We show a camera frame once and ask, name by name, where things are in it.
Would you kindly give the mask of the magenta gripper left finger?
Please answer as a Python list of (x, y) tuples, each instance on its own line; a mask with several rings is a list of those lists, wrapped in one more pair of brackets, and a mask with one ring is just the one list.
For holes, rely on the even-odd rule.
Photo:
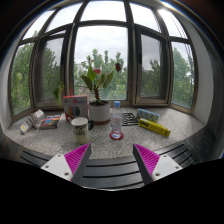
[(90, 154), (91, 144), (87, 143), (65, 155), (55, 155), (41, 169), (75, 184), (80, 184)]

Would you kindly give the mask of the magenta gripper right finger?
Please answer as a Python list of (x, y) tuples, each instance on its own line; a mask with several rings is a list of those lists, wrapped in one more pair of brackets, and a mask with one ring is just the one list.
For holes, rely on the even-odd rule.
[(145, 185), (182, 169), (168, 155), (159, 155), (138, 144), (133, 145), (133, 155)]

